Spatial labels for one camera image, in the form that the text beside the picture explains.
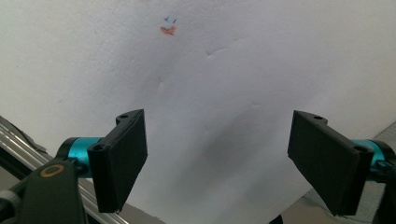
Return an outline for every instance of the white paper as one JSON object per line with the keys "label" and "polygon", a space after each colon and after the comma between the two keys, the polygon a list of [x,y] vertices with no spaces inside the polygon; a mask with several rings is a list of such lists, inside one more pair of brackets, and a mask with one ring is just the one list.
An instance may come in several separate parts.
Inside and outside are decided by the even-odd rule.
{"label": "white paper", "polygon": [[394,1],[2,1],[0,114],[55,155],[144,108],[131,205],[265,223],[310,189],[294,109],[350,138],[396,120],[395,21]]}

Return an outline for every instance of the screw hole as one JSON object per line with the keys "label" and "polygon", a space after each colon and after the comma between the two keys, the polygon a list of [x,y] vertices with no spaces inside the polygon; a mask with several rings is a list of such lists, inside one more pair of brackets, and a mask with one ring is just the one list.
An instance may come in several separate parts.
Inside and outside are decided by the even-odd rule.
{"label": "screw hole", "polygon": [[52,177],[64,171],[64,166],[61,164],[51,165],[40,172],[41,177]]}
{"label": "screw hole", "polygon": [[100,151],[103,150],[104,146],[103,145],[96,145],[92,148],[93,151]]}
{"label": "screw hole", "polygon": [[368,152],[369,150],[365,147],[354,147],[356,150],[360,151],[360,152]]}

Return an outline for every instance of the gray floor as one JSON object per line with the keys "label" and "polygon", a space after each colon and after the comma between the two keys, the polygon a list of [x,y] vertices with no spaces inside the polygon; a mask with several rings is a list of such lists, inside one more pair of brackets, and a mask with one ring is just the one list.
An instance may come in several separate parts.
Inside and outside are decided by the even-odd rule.
{"label": "gray floor", "polygon": [[[396,123],[389,126],[384,132],[375,137],[392,148],[396,148]],[[14,176],[0,167],[0,190],[9,189],[18,182]],[[354,217],[333,217],[326,209],[324,202],[314,190],[308,192],[303,198],[282,213],[285,224],[334,224],[334,223],[371,223],[375,210],[382,196],[384,185],[375,182],[366,182],[361,197],[358,214]],[[164,224],[157,217],[153,217],[142,210],[125,205],[121,215],[134,224]]]}

